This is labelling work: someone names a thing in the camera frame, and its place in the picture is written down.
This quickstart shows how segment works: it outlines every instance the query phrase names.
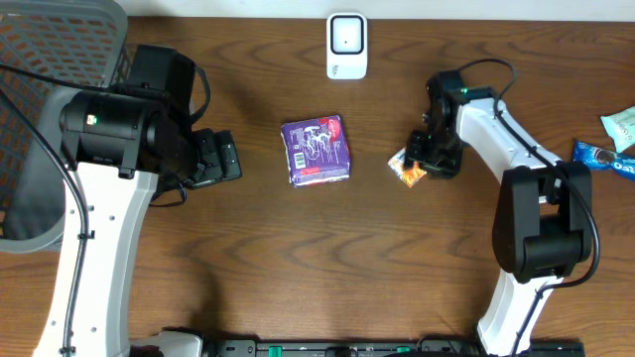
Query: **snack package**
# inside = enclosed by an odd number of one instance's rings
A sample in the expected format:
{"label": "snack package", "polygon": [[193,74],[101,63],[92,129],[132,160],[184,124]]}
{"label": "snack package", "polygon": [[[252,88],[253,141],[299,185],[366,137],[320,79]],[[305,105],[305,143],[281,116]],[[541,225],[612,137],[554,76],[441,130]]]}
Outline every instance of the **snack package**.
{"label": "snack package", "polygon": [[390,158],[388,166],[397,174],[397,177],[401,179],[410,188],[419,182],[427,173],[419,168],[419,163],[414,163],[411,169],[404,170],[404,163],[406,159],[406,148],[400,150]]}
{"label": "snack package", "polygon": [[350,155],[338,115],[282,126],[293,186],[348,179]]}
{"label": "snack package", "polygon": [[615,142],[615,151],[623,152],[635,143],[635,107],[626,109],[621,113],[600,117],[604,130]]}
{"label": "snack package", "polygon": [[583,162],[591,170],[613,169],[628,179],[635,179],[635,158],[575,142],[573,160]]}

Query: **purple snack package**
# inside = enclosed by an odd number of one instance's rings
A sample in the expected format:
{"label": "purple snack package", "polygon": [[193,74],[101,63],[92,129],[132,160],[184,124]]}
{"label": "purple snack package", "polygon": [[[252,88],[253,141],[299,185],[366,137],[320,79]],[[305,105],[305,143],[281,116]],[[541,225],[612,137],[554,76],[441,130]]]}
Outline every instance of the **purple snack package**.
{"label": "purple snack package", "polygon": [[294,186],[348,179],[350,155],[339,115],[284,124],[282,140]]}

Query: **green connector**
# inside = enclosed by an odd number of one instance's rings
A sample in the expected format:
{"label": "green connector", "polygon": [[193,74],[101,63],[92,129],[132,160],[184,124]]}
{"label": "green connector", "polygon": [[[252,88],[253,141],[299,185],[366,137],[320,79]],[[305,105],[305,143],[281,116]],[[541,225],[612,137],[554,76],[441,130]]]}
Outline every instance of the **green connector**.
{"label": "green connector", "polygon": [[282,347],[269,347],[269,357],[282,357]]}

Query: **wood grain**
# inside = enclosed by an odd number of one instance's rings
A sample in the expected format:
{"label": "wood grain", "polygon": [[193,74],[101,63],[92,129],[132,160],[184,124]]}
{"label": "wood grain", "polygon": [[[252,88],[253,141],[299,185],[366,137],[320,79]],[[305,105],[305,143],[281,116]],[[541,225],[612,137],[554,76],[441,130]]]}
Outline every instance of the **wood grain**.
{"label": "wood grain", "polygon": [[[453,180],[408,189],[386,166],[428,108],[425,82],[469,60],[521,71],[506,102],[565,159],[573,138],[613,148],[601,114],[635,104],[635,25],[372,21],[366,78],[326,78],[324,21],[133,18],[129,46],[177,48],[207,72],[197,127],[231,129],[244,177],[151,209],[141,233],[130,334],[167,325],[262,339],[416,339],[467,334],[487,309],[498,266],[490,244],[498,183],[465,153]],[[501,85],[504,69],[466,73]],[[203,101],[199,85],[193,96]],[[292,188],[280,126],[340,114],[347,181]],[[576,337],[588,356],[629,356],[635,337],[635,183],[593,174],[599,271],[557,292],[534,337]],[[24,356],[47,318],[58,256],[3,254],[0,355]],[[586,266],[579,266],[581,274]]]}

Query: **white device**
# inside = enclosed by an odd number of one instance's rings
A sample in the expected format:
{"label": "white device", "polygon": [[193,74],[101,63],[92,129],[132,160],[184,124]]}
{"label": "white device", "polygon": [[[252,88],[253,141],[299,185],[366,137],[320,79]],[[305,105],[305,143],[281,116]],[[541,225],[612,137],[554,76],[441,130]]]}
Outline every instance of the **white device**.
{"label": "white device", "polygon": [[360,79],[368,67],[368,27],[358,13],[335,13],[326,20],[326,75]]}

